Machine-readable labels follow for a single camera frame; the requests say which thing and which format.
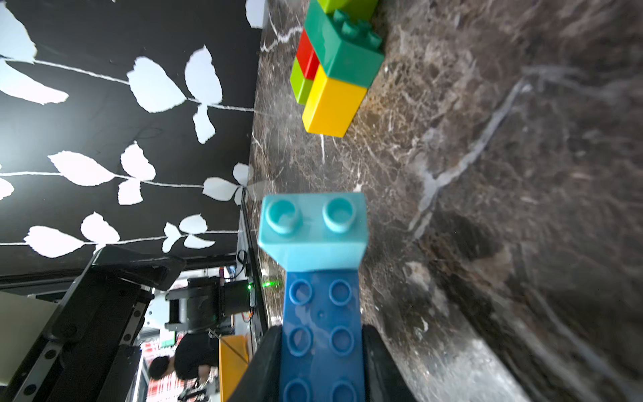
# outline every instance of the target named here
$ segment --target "yellow box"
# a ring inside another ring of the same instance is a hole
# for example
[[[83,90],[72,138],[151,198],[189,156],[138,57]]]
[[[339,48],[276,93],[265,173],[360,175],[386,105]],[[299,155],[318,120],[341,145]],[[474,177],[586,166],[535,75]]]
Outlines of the yellow box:
[[[245,336],[229,335],[223,336],[221,339],[223,342],[219,342],[219,386],[221,401],[225,402],[232,396],[241,377],[246,372],[249,358]]]

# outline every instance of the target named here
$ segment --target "white vine stem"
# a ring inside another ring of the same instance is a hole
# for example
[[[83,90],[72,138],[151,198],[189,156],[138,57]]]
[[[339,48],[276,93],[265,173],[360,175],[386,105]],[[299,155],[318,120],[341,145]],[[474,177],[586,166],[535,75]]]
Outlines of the white vine stem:
[[[238,230],[208,230],[203,233],[199,233],[199,235],[210,235],[210,234],[239,234]],[[181,235],[181,237],[188,237],[188,234]],[[136,243],[139,241],[151,241],[151,240],[163,240],[167,239],[167,236],[155,236],[155,237],[141,237],[140,239],[130,239],[130,240],[121,240],[117,241],[115,243],[110,243],[110,244],[128,244],[128,243]],[[93,241],[85,241],[83,242],[86,246],[95,246],[98,244],[97,242]],[[11,243],[0,243],[0,246],[28,246],[29,244],[25,242],[11,242]]]
[[[3,60],[8,61],[8,62],[30,63],[30,62],[26,62],[26,61],[23,61],[23,60],[5,59],[5,58],[2,58],[2,57],[0,57],[0,59],[3,59]],[[68,70],[68,71],[74,71],[76,73],[89,75],[91,77],[101,78],[102,80],[107,80],[107,81],[111,81],[111,82],[119,82],[119,83],[125,84],[127,86],[129,85],[129,81],[121,80],[119,78],[110,77],[109,75],[93,73],[91,71],[86,71],[86,70],[76,68],[76,67],[65,66],[64,64],[52,63],[52,62],[48,62],[48,61],[44,61],[44,60],[34,60],[33,63],[34,64],[42,64],[43,66],[62,68],[62,69]],[[187,100],[189,100],[190,102],[195,102],[197,104],[202,103],[202,102],[199,102],[198,100],[196,100],[194,98],[187,98]],[[223,110],[236,110],[236,111],[240,111],[240,112],[254,112],[255,111],[254,108],[252,108],[252,107],[226,106],[226,105],[219,105],[219,104],[204,104],[204,105],[207,105],[208,107],[214,107],[215,109],[223,109]]]
[[[137,178],[133,178],[130,176],[124,176],[122,174],[115,174],[112,173],[114,176],[120,179],[125,179],[125,180],[138,180]],[[62,173],[57,173],[57,172],[10,172],[10,173],[0,173],[0,177],[11,177],[11,176],[63,176]],[[172,183],[158,183],[156,181],[147,181],[147,180],[141,180],[141,183],[146,183],[150,184],[153,186],[161,186],[161,187],[183,187],[183,188],[203,188],[202,185],[200,184],[172,184]]]

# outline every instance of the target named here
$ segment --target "white leaf pattern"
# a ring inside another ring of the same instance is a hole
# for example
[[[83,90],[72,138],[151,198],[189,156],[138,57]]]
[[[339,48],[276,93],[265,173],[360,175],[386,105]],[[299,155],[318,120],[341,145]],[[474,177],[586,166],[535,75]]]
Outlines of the white leaf pattern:
[[[203,240],[195,235],[188,235],[183,242],[183,246],[187,248],[207,248],[212,246],[215,241]]]
[[[69,254],[85,244],[76,237],[47,226],[32,226],[29,229],[29,234],[24,238],[24,242],[29,244],[35,252],[48,258]]]
[[[241,205],[241,199],[243,198],[243,188],[239,187],[235,193],[235,204]]]
[[[165,223],[165,229],[163,231],[167,236],[167,239],[163,241],[163,253],[169,253],[174,243],[181,238],[181,232],[169,222]]]
[[[120,235],[109,223],[105,222],[102,215],[94,212],[83,219],[80,233],[88,240],[98,244],[114,244],[120,240]]]
[[[0,1],[0,55],[26,62],[36,57],[36,45],[29,38],[24,25]]]
[[[59,104],[67,100],[67,93],[42,85],[0,59],[0,91],[37,104]]]
[[[223,100],[221,82],[205,46],[196,50],[185,65],[185,84],[202,104],[218,104]]]
[[[121,154],[121,165],[128,175],[139,180],[153,180],[156,177],[156,169],[136,141]]]
[[[252,28],[263,28],[267,22],[266,0],[246,0],[246,19]]]
[[[236,164],[234,169],[232,169],[232,176],[234,176],[235,180],[237,180],[240,185],[244,187],[247,186],[248,185],[248,165],[244,165],[243,163]]]
[[[207,178],[203,182],[203,194],[218,201],[230,201],[236,190],[237,185],[222,178]]]
[[[134,205],[143,202],[141,195],[141,182],[137,179],[129,179],[118,185],[118,204]]]
[[[76,152],[58,152],[49,159],[67,180],[79,186],[97,186],[115,177],[92,158]]]
[[[185,102],[186,97],[165,70],[147,57],[137,57],[127,73],[136,101],[150,113],[163,112]]]
[[[7,180],[0,179],[0,199],[10,196],[12,192],[14,192],[14,186]]]
[[[196,235],[207,231],[208,223],[201,217],[201,214],[190,215],[183,218],[181,223],[179,223],[179,229],[185,233]]]
[[[197,132],[197,139],[200,143],[205,144],[206,141],[217,133],[208,117],[207,105],[199,105],[197,112],[194,113],[194,116],[192,117],[192,120],[194,121],[194,129]]]

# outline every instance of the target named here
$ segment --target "red building block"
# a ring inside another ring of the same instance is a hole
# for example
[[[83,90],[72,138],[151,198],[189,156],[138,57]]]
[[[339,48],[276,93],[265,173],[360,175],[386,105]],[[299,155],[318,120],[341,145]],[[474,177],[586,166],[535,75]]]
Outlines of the red building block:
[[[302,38],[299,40],[297,61],[302,68],[303,77],[307,80],[314,80],[317,67],[320,65],[320,60],[317,58],[317,54],[315,54],[315,50],[312,48],[312,44],[305,30],[302,32]]]

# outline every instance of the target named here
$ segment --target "dark marble countertop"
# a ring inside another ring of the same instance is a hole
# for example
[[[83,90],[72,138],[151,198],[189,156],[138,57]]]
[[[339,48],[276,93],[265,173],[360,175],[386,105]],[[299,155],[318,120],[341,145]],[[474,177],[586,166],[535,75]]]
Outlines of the dark marble countertop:
[[[254,228],[266,194],[365,193],[363,321],[418,400],[640,401],[640,3],[381,0],[344,138],[307,134],[291,91],[307,4],[269,0]]]

